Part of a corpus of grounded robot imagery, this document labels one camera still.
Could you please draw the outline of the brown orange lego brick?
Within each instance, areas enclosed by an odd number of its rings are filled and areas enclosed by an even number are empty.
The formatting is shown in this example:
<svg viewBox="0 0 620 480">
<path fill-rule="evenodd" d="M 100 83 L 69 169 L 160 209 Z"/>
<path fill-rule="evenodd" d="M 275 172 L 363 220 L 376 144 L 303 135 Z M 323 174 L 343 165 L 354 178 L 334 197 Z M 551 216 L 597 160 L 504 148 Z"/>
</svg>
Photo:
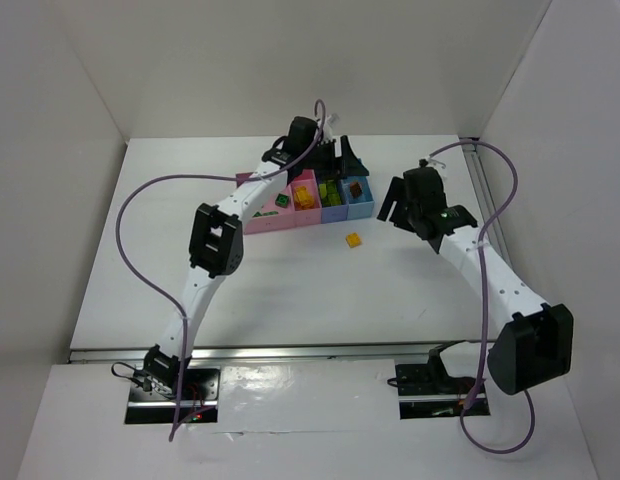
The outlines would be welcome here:
<svg viewBox="0 0 620 480">
<path fill-rule="evenodd" d="M 353 199 L 359 198 L 363 195 L 363 188 L 359 182 L 351 182 L 348 185 L 348 188 Z"/>
</svg>

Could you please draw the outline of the lime long lego brick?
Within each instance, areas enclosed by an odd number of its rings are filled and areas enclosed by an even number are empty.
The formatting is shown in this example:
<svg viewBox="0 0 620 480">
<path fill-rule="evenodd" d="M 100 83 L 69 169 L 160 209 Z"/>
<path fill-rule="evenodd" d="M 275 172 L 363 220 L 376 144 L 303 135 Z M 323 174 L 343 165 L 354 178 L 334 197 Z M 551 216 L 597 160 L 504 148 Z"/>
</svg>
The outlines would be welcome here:
<svg viewBox="0 0 620 480">
<path fill-rule="evenodd" d="M 320 182 L 318 184 L 318 192 L 323 208 L 337 207 L 343 204 L 338 185 L 334 181 Z"/>
</svg>

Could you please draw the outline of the yellow square lego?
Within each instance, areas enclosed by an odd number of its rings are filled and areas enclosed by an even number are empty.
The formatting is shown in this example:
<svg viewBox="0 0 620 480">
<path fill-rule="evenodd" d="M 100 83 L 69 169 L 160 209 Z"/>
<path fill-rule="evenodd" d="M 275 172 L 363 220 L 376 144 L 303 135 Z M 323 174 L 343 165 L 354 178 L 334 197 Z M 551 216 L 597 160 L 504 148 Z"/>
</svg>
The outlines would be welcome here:
<svg viewBox="0 0 620 480">
<path fill-rule="evenodd" d="M 356 248 L 363 244 L 360 236 L 356 233 L 350 233 L 345 237 L 345 241 L 350 248 Z"/>
</svg>

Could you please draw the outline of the green lego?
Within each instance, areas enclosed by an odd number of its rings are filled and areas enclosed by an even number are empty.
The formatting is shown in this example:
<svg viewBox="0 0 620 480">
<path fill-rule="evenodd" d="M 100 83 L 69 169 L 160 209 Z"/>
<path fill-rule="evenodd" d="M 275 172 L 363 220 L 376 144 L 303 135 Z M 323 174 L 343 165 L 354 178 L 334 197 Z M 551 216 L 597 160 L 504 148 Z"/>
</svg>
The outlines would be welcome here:
<svg viewBox="0 0 620 480">
<path fill-rule="evenodd" d="M 291 199 L 288 195 L 278 194 L 275 198 L 275 205 L 278 208 L 286 209 L 289 207 L 290 203 L 291 203 Z"/>
<path fill-rule="evenodd" d="M 257 212 L 253 215 L 253 218 L 259 218 L 259 217 L 269 217 L 269 216 L 274 216 L 274 215 L 278 215 L 279 212 L 278 211 L 268 211 L 268 212 Z"/>
</svg>

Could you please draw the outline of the orange lego plate stack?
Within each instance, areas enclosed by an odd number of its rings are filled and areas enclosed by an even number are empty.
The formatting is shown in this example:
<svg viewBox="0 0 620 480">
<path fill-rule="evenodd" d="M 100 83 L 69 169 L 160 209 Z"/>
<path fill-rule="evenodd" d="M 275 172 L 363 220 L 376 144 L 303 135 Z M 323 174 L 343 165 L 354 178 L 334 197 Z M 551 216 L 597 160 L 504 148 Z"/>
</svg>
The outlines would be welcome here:
<svg viewBox="0 0 620 480">
<path fill-rule="evenodd" d="M 310 210 L 315 207 L 314 196 L 305 185 L 293 188 L 293 198 L 297 210 Z"/>
</svg>

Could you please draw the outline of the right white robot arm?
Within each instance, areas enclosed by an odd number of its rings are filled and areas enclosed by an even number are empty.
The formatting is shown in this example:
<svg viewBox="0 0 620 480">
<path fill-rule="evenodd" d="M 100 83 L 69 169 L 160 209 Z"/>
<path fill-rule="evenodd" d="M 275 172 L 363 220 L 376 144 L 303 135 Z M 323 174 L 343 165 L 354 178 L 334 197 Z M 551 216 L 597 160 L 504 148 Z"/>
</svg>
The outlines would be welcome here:
<svg viewBox="0 0 620 480">
<path fill-rule="evenodd" d="M 452 351 L 466 356 L 479 379 L 515 395 L 567 374 L 574 317 L 551 305 L 517 276 L 463 206 L 447 202 L 444 181 L 427 161 L 393 177 L 378 218 L 417 235 L 457 269 L 482 304 L 482 339 Z"/>
</svg>

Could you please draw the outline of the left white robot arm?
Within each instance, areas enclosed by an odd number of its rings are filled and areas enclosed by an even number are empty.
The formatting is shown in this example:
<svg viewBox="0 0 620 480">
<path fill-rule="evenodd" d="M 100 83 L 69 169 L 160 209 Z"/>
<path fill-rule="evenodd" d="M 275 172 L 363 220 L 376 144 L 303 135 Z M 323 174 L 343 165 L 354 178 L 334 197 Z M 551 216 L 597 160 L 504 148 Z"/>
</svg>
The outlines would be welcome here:
<svg viewBox="0 0 620 480">
<path fill-rule="evenodd" d="M 176 307 L 161 340 L 143 361 L 143 372 L 170 398 L 182 390 L 196 333 L 221 283 L 240 266 L 244 227 L 273 196 L 305 170 L 343 179 L 367 176 L 346 135 L 334 139 L 328 123 L 297 116 L 288 133 L 266 150 L 255 171 L 225 199 L 201 204 L 194 215 L 188 245 L 189 268 L 180 299 L 157 287 Z"/>
</svg>

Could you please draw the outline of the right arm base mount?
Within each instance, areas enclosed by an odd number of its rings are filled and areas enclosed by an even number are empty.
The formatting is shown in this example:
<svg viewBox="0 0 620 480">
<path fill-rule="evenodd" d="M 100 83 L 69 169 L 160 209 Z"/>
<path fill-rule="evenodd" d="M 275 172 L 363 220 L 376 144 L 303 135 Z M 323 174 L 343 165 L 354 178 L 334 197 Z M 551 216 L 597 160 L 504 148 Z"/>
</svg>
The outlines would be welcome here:
<svg viewBox="0 0 620 480">
<path fill-rule="evenodd" d="M 395 375 L 386 380 L 397 391 L 401 420 L 459 417 L 464 401 L 474 386 L 473 377 L 452 377 L 441 353 L 459 341 L 429 350 L 425 360 L 395 365 Z"/>
</svg>

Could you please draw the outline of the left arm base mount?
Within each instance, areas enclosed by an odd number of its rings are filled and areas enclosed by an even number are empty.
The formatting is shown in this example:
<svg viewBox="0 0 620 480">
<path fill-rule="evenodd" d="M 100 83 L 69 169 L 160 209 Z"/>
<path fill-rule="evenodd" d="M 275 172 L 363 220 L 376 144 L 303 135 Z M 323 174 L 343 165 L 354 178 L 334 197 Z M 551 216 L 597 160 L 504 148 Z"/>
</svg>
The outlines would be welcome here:
<svg viewBox="0 0 620 480">
<path fill-rule="evenodd" d="M 114 362 L 111 374 L 130 383 L 124 423 L 126 425 L 162 425 L 174 420 L 177 396 L 137 368 L 134 364 Z M 194 368 L 185 371 L 180 424 L 208 424 L 218 421 L 221 370 Z"/>
</svg>

